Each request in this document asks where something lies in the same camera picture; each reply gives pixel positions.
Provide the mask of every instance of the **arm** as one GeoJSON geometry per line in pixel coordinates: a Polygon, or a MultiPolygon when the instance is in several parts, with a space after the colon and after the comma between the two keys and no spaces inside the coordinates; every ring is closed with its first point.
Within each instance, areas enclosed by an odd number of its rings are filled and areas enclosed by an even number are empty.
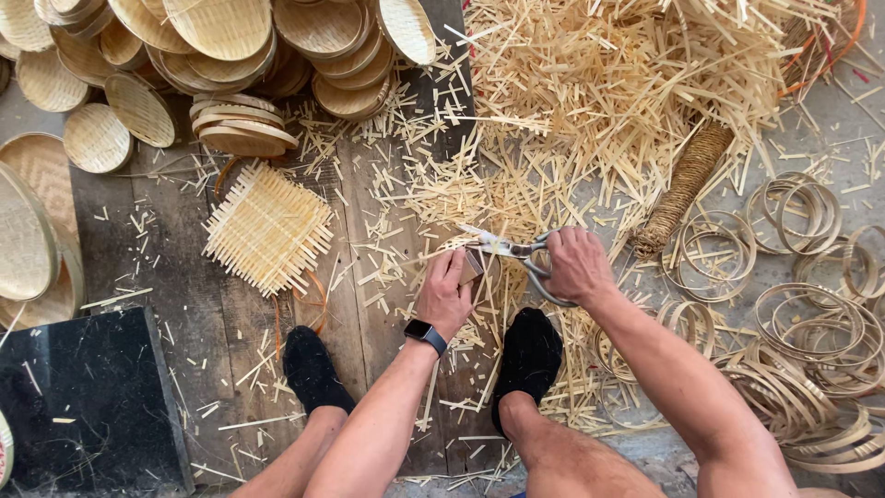
{"type": "MultiPolygon", "coordinates": [[[[446,342],[473,311],[469,285],[458,288],[464,259],[463,248],[433,259],[418,299],[418,319],[432,324],[446,342]]],[[[438,359],[428,343],[405,341],[350,414],[313,473],[305,497],[384,494],[409,449],[421,393],[438,359]]]]}
{"type": "Polygon", "coordinates": [[[548,289],[587,310],[639,385],[695,453],[700,496],[798,496],[780,449],[726,378],[693,346],[620,293],[596,235],[564,228],[548,238],[548,289]],[[557,272],[557,268],[568,271],[557,272]]]}

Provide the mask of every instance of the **person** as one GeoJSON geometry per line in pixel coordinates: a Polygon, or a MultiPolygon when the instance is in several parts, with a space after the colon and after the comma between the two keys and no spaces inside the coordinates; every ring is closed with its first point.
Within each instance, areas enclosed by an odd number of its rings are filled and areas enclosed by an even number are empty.
{"type": "MultiPolygon", "coordinates": [[[[551,234],[548,245],[553,263],[548,290],[578,303],[602,326],[645,393],[694,452],[700,465],[698,496],[799,496],[773,437],[738,392],[694,347],[620,293],[596,235],[566,227],[551,234]]],[[[431,323],[446,341],[472,311],[470,289],[458,288],[464,260],[463,248],[437,256],[419,294],[418,319],[431,323]]],[[[664,496],[616,451],[538,412],[562,351],[561,338],[537,309],[522,309],[504,336],[490,411],[527,468],[527,496],[664,496]]],[[[405,457],[438,357],[432,344],[407,338],[355,405],[316,334],[296,328],[287,339],[284,369],[309,413],[307,425],[234,496],[382,496],[405,457]]]]}

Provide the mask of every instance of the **leg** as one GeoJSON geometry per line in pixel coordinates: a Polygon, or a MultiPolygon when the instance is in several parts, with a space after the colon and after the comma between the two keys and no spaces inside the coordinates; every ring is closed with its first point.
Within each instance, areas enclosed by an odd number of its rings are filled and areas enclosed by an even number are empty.
{"type": "Polygon", "coordinates": [[[616,451],[538,412],[561,362],[562,339],[550,320],[523,308],[504,336],[491,415],[528,469],[527,495],[663,497],[616,451]]]}
{"type": "Polygon", "coordinates": [[[528,394],[508,393],[499,406],[504,434],[528,469],[527,496],[664,496],[618,452],[538,413],[528,394]]]}
{"type": "Polygon", "coordinates": [[[307,425],[282,455],[236,490],[236,498],[300,498],[354,409],[326,347],[310,328],[296,327],[289,333],[282,363],[289,387],[304,404],[307,425]]]}
{"type": "Polygon", "coordinates": [[[300,497],[346,420],[347,412],[338,407],[326,406],[313,410],[298,439],[231,496],[300,497]]]}

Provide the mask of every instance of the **black sock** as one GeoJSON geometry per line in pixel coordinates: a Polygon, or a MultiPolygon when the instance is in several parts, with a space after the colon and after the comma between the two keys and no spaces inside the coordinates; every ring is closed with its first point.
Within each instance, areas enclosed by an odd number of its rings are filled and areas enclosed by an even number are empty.
{"type": "Polygon", "coordinates": [[[349,415],[357,406],[338,380],[326,346],[310,327],[299,325],[289,333],[282,369],[308,416],[322,406],[339,407],[349,415]]]}
{"type": "Polygon", "coordinates": [[[562,339],[543,311],[524,307],[504,335],[502,354],[501,372],[492,395],[492,423],[504,436],[498,402],[507,393],[522,391],[540,405],[562,363],[562,339]]]}

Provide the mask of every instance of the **woven bamboo square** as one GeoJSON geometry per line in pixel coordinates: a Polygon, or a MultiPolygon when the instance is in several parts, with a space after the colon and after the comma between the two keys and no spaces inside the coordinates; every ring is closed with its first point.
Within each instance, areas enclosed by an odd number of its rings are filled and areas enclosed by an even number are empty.
{"type": "Polygon", "coordinates": [[[328,253],[332,210],[312,191],[288,181],[261,163],[246,167],[225,201],[204,225],[209,242],[203,254],[227,267],[262,296],[281,290],[307,291],[301,274],[317,269],[328,253]]]}

